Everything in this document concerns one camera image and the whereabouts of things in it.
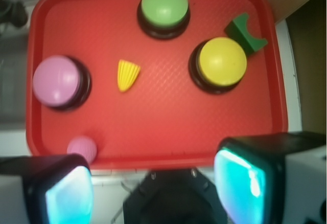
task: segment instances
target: tray rim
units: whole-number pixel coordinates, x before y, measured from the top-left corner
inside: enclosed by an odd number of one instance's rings
[[[28,66],[27,66],[27,99],[26,99],[26,138],[28,147],[32,153],[32,155],[45,155],[41,152],[33,143],[33,130],[35,130],[35,126],[33,125],[33,91],[32,91],[32,77],[34,70],[36,68],[35,63],[33,61],[35,54],[37,54],[36,49],[38,44],[35,42],[37,31],[39,29],[39,25],[45,19],[42,18],[43,15],[46,15],[50,10],[51,6],[57,4],[56,0],[39,0],[37,5],[35,6],[32,17],[31,17],[31,26],[30,26],[30,34],[28,41]],[[278,106],[273,107],[271,105],[271,109],[275,109],[279,111],[278,122],[280,126],[276,128],[274,125],[276,124],[272,121],[272,133],[275,132],[285,132],[288,129],[288,117],[287,117],[287,107],[286,107],[286,95],[284,89],[284,81],[283,81],[283,72],[282,65],[277,45],[277,36],[275,31],[275,24],[273,21],[273,15],[270,9],[270,5],[267,0],[258,0],[256,3],[260,5],[260,7],[264,10],[264,18],[268,25],[269,36],[271,36],[274,43],[273,52],[275,55],[275,69],[276,69],[276,78],[278,80],[275,83],[274,90],[269,89],[269,94],[275,93],[278,91]],[[143,156],[143,157],[121,157],[121,158],[112,158],[112,161],[108,164],[102,165],[101,167],[92,167],[92,169],[148,169],[149,165],[151,165],[152,169],[168,169],[168,168],[190,168],[190,167],[199,167],[199,166],[212,166],[214,162],[215,153],[199,153],[199,154],[174,154],[174,155],[163,155],[163,156]]]

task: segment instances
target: yellow button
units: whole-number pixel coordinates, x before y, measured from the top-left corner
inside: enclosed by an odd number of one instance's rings
[[[216,37],[203,46],[199,66],[208,82],[218,86],[230,86],[242,79],[246,71],[246,55],[234,40]]]

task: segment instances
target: round button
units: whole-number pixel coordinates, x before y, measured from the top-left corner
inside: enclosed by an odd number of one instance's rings
[[[80,154],[91,164],[97,156],[97,145],[90,137],[75,137],[68,144],[67,153]]]
[[[203,77],[211,84],[230,86],[242,79],[246,71],[246,55],[234,40],[213,38],[200,52],[199,67]]]
[[[37,67],[33,76],[33,91],[44,105],[66,104],[76,94],[80,74],[76,65],[65,56],[51,56]]]
[[[145,19],[156,27],[169,28],[180,23],[189,8],[188,0],[142,0]]]

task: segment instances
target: pink button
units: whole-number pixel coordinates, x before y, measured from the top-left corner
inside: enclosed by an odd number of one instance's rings
[[[36,98],[47,106],[61,106],[71,100],[80,84],[78,68],[68,57],[55,55],[46,58],[33,76]]]
[[[67,153],[82,155],[91,164],[97,155],[97,146],[93,139],[87,136],[73,138],[68,144]]]

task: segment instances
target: yellow ridged block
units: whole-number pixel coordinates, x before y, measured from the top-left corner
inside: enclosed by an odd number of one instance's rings
[[[140,70],[141,67],[137,64],[122,59],[119,61],[117,81],[120,92],[125,92],[133,86]]]

